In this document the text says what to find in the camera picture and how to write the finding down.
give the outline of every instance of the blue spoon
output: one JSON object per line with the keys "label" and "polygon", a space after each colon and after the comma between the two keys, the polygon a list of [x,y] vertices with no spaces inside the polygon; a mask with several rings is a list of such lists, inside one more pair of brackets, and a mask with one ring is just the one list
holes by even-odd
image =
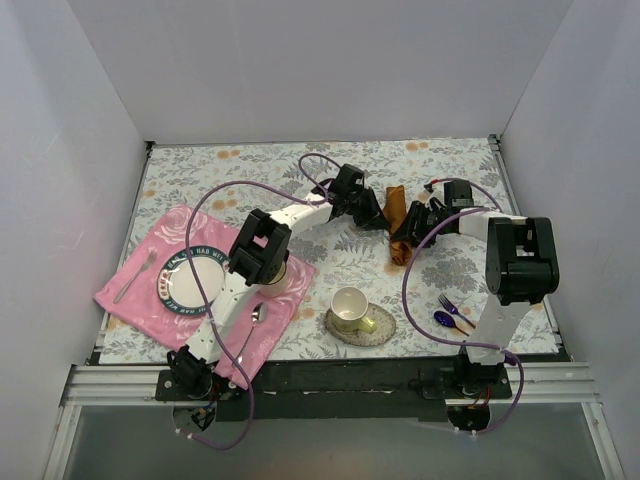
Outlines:
{"label": "blue spoon", "polygon": [[458,327],[458,325],[456,324],[456,321],[447,312],[443,312],[442,310],[438,310],[438,311],[436,311],[436,313],[433,314],[433,318],[435,318],[436,322],[438,322],[443,327],[455,328],[460,333],[463,333],[467,337],[469,336],[469,334],[467,332],[465,332],[460,327]]}

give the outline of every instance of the mug handle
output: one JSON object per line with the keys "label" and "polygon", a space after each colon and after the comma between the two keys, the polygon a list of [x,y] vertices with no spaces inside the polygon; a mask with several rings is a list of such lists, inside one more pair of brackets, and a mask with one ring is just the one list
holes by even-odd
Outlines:
{"label": "mug handle", "polygon": [[358,330],[362,330],[366,333],[373,333],[376,331],[376,328],[378,328],[376,322],[374,320],[371,320],[366,315],[358,320]]}

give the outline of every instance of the silver fork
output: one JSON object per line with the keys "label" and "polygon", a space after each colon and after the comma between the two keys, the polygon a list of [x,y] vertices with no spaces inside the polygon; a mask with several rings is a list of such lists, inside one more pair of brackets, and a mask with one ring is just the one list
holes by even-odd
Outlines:
{"label": "silver fork", "polygon": [[447,312],[451,313],[452,315],[458,315],[461,319],[467,322],[469,326],[476,328],[476,324],[465,317],[463,314],[461,314],[460,310],[458,310],[458,307],[456,307],[444,294],[440,294],[440,296],[438,297],[438,301]]}
{"label": "silver fork", "polygon": [[147,270],[151,265],[153,265],[153,262],[155,262],[155,261],[156,261],[156,251],[155,250],[151,250],[149,252],[149,256],[144,261],[142,266],[138,269],[136,274],[133,277],[131,277],[131,280],[129,280],[127,283],[125,283],[124,287],[122,287],[122,290],[120,290],[118,295],[116,295],[116,298],[113,299],[113,303],[118,303],[120,300],[122,300],[122,297],[124,297],[124,294],[127,293],[127,290],[129,290],[129,287],[131,286],[133,281],[136,278],[138,278],[138,275],[140,275],[142,272]]}

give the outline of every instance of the gray wall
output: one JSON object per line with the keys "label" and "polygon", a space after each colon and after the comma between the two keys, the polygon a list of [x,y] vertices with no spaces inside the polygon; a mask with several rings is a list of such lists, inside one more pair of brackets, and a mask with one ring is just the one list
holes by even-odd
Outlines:
{"label": "gray wall", "polygon": [[69,0],[145,140],[487,136],[571,0]]}
{"label": "gray wall", "polygon": [[64,0],[0,2],[0,478],[42,474],[144,144]]}
{"label": "gray wall", "polygon": [[593,367],[629,478],[640,477],[640,3],[574,2],[504,135],[526,214],[549,215],[563,338]]}

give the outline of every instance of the orange towel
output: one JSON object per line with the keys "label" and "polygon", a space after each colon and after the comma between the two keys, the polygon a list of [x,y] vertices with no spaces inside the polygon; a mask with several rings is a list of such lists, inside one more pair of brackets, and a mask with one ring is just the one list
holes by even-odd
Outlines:
{"label": "orange towel", "polygon": [[[404,199],[404,187],[387,187],[387,204],[383,210],[384,216],[387,217],[391,224],[389,235],[402,225],[407,216],[407,203]],[[396,265],[404,266],[409,263],[411,258],[411,242],[390,242],[391,244],[391,261]]]}

